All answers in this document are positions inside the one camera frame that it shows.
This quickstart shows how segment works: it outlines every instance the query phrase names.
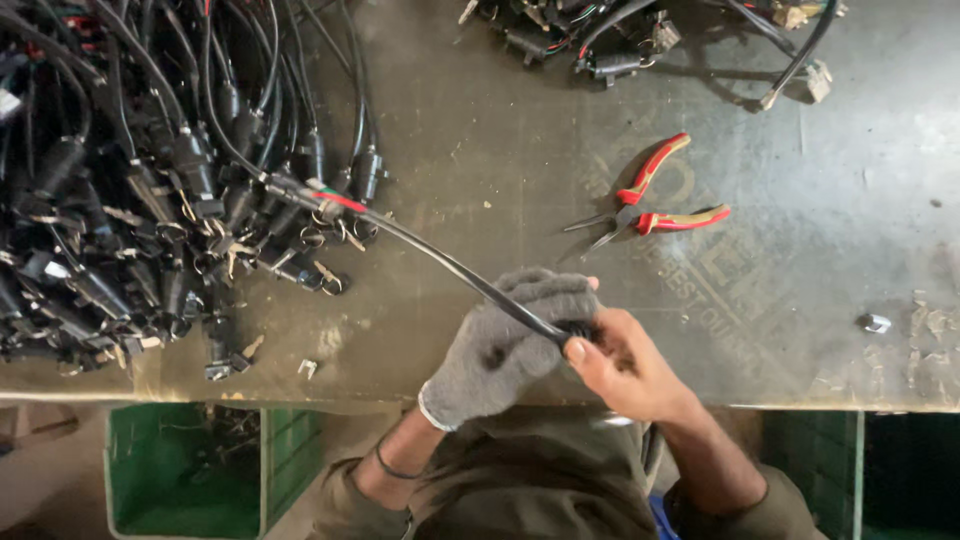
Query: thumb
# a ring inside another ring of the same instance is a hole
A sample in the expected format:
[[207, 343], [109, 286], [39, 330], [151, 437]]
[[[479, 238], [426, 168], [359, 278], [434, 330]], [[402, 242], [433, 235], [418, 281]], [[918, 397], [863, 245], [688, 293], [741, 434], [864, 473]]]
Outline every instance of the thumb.
[[605, 386], [610, 360], [596, 345], [582, 337], [571, 337], [564, 345], [564, 356], [587, 388], [597, 392]]

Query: hand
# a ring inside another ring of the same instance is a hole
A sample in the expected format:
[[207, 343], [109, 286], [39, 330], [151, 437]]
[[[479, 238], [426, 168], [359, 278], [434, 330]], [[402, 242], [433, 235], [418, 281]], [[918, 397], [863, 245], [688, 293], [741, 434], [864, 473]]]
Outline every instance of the hand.
[[604, 308], [593, 324], [599, 345], [574, 337], [564, 355], [610, 409], [639, 422], [678, 422], [699, 407], [629, 312]]
[[[588, 321], [598, 307], [596, 278], [534, 269], [514, 272], [494, 285], [539, 317]], [[444, 364], [420, 390], [420, 410], [441, 430], [510, 408], [523, 389], [563, 362], [549, 339], [533, 333], [487, 301], [475, 307], [446, 353]]]

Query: forearm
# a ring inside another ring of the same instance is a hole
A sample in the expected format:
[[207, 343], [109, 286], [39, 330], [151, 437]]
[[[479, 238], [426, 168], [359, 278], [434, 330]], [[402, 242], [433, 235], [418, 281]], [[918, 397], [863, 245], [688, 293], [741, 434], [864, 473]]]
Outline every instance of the forearm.
[[[435, 428], [417, 407], [408, 412], [380, 443], [380, 457], [393, 471], [418, 475], [446, 433]], [[417, 488], [416, 479], [391, 475], [380, 464], [376, 448], [364, 456], [353, 470], [357, 489], [384, 508], [401, 510], [407, 507]]]
[[684, 411], [659, 426], [684, 494], [700, 511], [728, 515], [763, 499], [766, 480], [692, 392]]

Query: pliers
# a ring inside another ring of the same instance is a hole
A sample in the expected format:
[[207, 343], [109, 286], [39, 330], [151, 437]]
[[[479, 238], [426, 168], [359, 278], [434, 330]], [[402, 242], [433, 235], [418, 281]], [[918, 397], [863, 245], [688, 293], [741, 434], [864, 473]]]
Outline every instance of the pliers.
[[620, 209], [620, 211], [600, 214], [590, 219], [585, 219], [579, 223], [574, 223], [564, 229], [564, 231], [575, 231], [603, 221], [613, 221], [613, 230], [604, 234], [604, 236], [596, 242], [593, 242], [593, 245], [587, 250], [587, 253], [590, 253], [609, 242], [614, 236], [617, 236], [634, 223], [636, 223], [636, 229], [640, 232], [640, 236], [645, 236], [654, 229], [679, 231], [705, 227], [730, 215], [730, 206], [728, 205], [720, 205], [713, 209], [689, 215], [641, 212], [637, 207], [636, 203], [640, 202], [640, 198], [643, 197], [643, 192], [646, 191], [647, 186], [650, 185], [650, 181], [653, 180], [654, 174], [657, 173], [657, 169], [660, 168], [663, 160], [689, 143], [690, 135], [686, 133], [676, 135], [664, 142], [660, 148], [657, 149], [657, 152], [643, 163], [640, 172], [636, 174], [634, 186], [630, 189], [620, 189], [616, 192], [616, 196], [626, 205]]

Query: workbench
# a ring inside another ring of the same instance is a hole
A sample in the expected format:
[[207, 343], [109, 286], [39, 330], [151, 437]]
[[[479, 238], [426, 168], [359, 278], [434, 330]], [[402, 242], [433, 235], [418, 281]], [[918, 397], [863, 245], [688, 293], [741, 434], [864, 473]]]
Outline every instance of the workbench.
[[[960, 6], [847, 3], [814, 55], [833, 92], [810, 105], [798, 83], [757, 113], [787, 58], [743, 26], [718, 27], [717, 11], [695, 2], [668, 3], [684, 34], [676, 49], [606, 90], [571, 75], [569, 55], [524, 69], [480, 21], [457, 26], [463, 2], [364, 2], [357, 17], [395, 177], [374, 206], [490, 280], [537, 265], [597, 276], [601, 300], [633, 313], [705, 402], [956, 410]], [[349, 86], [311, 42], [343, 155]], [[614, 192], [656, 143], [684, 131], [693, 142], [641, 204], [690, 213], [728, 203], [732, 215], [691, 232], [626, 233], [581, 260], [606, 230], [563, 226], [615, 209]], [[415, 400], [479, 296], [385, 233], [366, 253], [324, 246], [317, 259], [352, 288], [328, 297], [264, 272], [238, 280], [240, 329], [264, 336], [247, 373], [205, 381], [196, 328], [126, 371], [61, 378], [51, 364], [0, 366], [0, 397], [342, 412]], [[865, 332], [855, 324], [865, 313], [893, 327]], [[311, 380], [298, 374], [303, 359], [320, 363]], [[563, 368], [526, 400], [596, 398]]]

